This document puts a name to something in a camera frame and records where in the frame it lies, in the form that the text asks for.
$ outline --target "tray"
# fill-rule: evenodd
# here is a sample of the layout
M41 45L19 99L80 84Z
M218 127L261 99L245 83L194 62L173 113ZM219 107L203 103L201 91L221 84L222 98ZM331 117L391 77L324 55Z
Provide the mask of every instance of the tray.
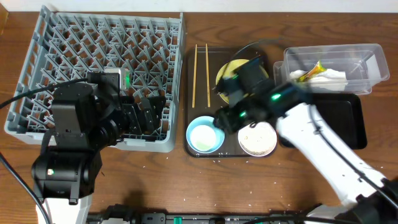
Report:
M226 64L232 55L237 51L236 48L231 47L209 47L209 78L210 78L210 89L216 85L216 76L218 70ZM252 59L257 55L265 55L265 53L259 49L247 49L244 51L239 58ZM213 90L210 90L210 108L207 107L207 84L206 84L206 48L198 47L197 55L197 86L196 86L196 97L195 97L195 108L192 108L192 89L193 89L193 64L195 62L195 49L191 49L185 57L185 67L187 78L185 79L185 120L184 120L184 149L193 157L203 158L217 158L217 157L251 157L246 154L238 143L238 134L226 134L223 145L215 152L204 154L193 150L187 143L185 137L185 131L192 120L199 116L213 116L215 111L222 106L228 104L221 99ZM264 65L269 67L267 57L264 57ZM272 74L268 68L265 68L270 78Z
M119 149L169 152L177 130L178 94L185 45L179 19L52 13L43 6L14 96L53 83L85 77L87 71L126 68L131 86L123 95L162 95L161 127L148 135L125 134ZM54 127L51 91L13 102L5 131L27 144L41 144Z
M368 145L363 121L361 100L349 93L315 93L314 104L332 130L352 149ZM294 147L279 136L281 145Z

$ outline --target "clear plastic container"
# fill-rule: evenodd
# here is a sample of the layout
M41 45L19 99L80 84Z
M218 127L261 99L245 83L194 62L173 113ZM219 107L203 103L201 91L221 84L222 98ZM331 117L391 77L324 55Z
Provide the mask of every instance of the clear plastic container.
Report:
M372 86L390 77L386 57L379 44L291 47L285 50L282 65L280 62L274 64L276 84L289 82L290 72L308 71L319 60L325 68L345 72L347 81L311 82L313 91L317 93L368 94Z

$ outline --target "plastic crate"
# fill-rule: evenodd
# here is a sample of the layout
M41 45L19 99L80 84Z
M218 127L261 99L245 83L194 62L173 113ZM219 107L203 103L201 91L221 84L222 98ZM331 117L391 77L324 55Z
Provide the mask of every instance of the plastic crate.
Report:
M170 152L175 145L178 94L185 46L183 14L179 19L96 14L52 13L45 6L39 15L14 96L68 80L87 71L125 68L132 88L123 95L164 95L161 127L149 135L125 134L117 148ZM54 127L51 91L13 102L5 131L26 142L41 144L44 132Z

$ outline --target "plastic bin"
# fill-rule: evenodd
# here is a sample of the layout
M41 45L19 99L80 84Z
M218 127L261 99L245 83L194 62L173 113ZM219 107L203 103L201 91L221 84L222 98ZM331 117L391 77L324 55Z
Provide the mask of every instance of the plastic bin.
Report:
M179 19L54 14L43 6L14 96L85 77L87 71L128 69L132 88L122 94L132 94L137 102L164 95L167 102L159 129L149 135L125 134L116 147L170 152L177 130L184 37L182 13ZM5 131L27 144L41 144L44 132L54 127L52 94L46 91L13 102Z
M290 72L310 70L319 60L325 68L346 72L347 81L313 82L312 89L317 93L337 90L368 94L372 86L390 77L383 49L378 44L291 47L285 50L284 61L274 74L276 84L290 81Z

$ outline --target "dark placemat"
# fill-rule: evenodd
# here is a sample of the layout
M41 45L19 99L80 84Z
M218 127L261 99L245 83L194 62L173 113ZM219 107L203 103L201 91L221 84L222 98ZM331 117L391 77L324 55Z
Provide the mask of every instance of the dark placemat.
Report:
M210 78L210 108L207 107L207 82L206 82L206 48L198 47L197 55L197 80L196 80L196 97L195 107L192 108L192 90L193 90L193 68L195 63L195 49L191 49L185 57L185 101L184 101L184 135L188 125L192 120L199 116L213 116L217 109L228 104L218 96L214 90L216 85L216 76L220 68L226 64L232 55L237 51L230 47L209 47L209 78ZM265 55L265 53L258 49L247 49L239 55L239 59L252 59L257 55ZM272 78L269 72L269 62L264 56L264 65L266 71ZM193 157L218 158L218 157L250 157L245 153L238 143L238 134L225 134L223 145L215 152L204 154L193 150L184 136L184 148L186 152Z

